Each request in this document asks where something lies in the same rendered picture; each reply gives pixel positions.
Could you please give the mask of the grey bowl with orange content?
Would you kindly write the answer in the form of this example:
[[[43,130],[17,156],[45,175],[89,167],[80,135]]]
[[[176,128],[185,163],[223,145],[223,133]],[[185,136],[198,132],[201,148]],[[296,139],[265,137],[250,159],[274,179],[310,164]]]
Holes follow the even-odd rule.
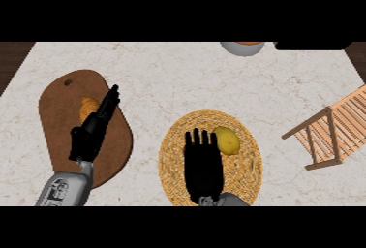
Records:
[[[237,42],[222,42],[220,44],[229,53],[244,57],[256,55],[265,46],[265,42],[254,45],[244,45]]]

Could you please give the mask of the brown wooden cutting board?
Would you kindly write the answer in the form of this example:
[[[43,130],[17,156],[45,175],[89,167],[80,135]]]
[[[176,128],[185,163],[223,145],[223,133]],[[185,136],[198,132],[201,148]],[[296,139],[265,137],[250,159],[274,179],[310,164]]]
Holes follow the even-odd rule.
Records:
[[[82,164],[91,162],[92,188],[116,177],[132,154],[133,135],[119,100],[119,86],[108,87],[92,70],[60,77],[39,100],[54,171],[82,173]]]

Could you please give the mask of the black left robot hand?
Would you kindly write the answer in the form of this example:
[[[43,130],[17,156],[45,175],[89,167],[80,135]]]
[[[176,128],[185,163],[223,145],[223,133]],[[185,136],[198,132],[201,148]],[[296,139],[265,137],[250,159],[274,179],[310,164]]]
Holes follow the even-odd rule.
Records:
[[[83,124],[74,127],[71,134],[71,151],[68,159],[71,161],[93,162],[104,144],[105,134],[116,114],[116,107],[120,103],[119,86],[110,90],[99,110],[92,112]]]

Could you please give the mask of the wooden tiered shelf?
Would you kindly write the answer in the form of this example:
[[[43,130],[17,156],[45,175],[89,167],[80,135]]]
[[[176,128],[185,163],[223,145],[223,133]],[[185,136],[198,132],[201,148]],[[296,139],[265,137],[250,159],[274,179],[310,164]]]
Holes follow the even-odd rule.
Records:
[[[309,171],[344,162],[366,145],[366,84],[299,124],[282,139],[291,136],[312,156],[313,163],[305,167]]]

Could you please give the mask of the yellow sweet potato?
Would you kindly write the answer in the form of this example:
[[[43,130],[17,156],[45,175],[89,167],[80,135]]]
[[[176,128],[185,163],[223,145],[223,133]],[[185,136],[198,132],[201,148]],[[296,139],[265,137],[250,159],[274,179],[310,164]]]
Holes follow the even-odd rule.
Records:
[[[214,131],[220,152],[231,156],[240,154],[241,141],[232,129],[219,126]]]

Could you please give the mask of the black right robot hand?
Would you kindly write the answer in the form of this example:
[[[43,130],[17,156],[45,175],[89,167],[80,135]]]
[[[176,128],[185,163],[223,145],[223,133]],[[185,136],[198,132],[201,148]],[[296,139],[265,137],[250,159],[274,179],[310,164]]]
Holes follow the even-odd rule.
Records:
[[[216,133],[195,129],[185,139],[185,180],[191,200],[200,203],[201,197],[212,197],[217,201],[223,190],[223,164]]]

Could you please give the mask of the round woven straw placemat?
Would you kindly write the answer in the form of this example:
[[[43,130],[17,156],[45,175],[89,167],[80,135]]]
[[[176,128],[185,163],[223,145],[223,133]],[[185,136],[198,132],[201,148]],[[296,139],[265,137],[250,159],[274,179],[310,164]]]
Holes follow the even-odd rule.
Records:
[[[229,128],[238,135],[241,149],[238,155],[222,155],[223,191],[235,194],[253,205],[262,186],[263,162],[253,134],[241,121],[219,110],[198,110],[186,114],[170,127],[160,146],[160,181],[173,205],[195,205],[185,182],[185,134],[201,131],[213,132],[216,127]]]

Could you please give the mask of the orange croissant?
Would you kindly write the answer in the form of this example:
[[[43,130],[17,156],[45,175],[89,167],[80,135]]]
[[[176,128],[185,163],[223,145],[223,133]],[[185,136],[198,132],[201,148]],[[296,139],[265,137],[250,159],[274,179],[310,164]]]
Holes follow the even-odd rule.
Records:
[[[80,107],[80,122],[85,122],[92,112],[99,110],[101,103],[92,97],[82,98],[82,107]]]

